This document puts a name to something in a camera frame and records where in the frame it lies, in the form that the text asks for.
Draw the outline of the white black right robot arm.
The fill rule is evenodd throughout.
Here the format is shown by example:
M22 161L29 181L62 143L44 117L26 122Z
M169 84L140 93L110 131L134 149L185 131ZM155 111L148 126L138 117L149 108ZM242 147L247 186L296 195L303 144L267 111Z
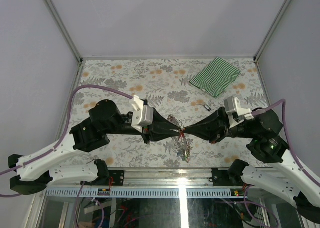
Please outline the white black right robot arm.
M248 184L278 196L307 220L320 222L320 187L304 173L289 144L279 133L284 125L273 110L222 107L206 119L184 128L184 132L219 143L224 138L250 139L246 148L260 162L278 170L286 181L263 174L247 162L236 159L228 169L233 185Z

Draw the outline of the key with red tag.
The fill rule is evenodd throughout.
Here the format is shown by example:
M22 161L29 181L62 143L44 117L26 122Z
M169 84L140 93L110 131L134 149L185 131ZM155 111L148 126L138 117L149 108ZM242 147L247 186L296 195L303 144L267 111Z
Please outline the key with red tag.
M185 139L184 129L180 129L180 130L179 130L179 139L180 139L180 140Z

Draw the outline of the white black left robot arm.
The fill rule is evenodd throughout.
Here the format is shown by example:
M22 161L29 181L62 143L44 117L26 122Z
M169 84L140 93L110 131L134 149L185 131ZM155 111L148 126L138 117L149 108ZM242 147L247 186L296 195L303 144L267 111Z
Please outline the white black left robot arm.
M89 154L110 143L109 135L141 136L145 144L178 137L180 127L145 103L122 114L111 100L102 100L89 111L89 117L71 128L61 140L31 155L13 154L8 166L16 171L10 189L20 195L33 195L52 185L84 184L109 186L113 178L104 160L63 166L62 162Z

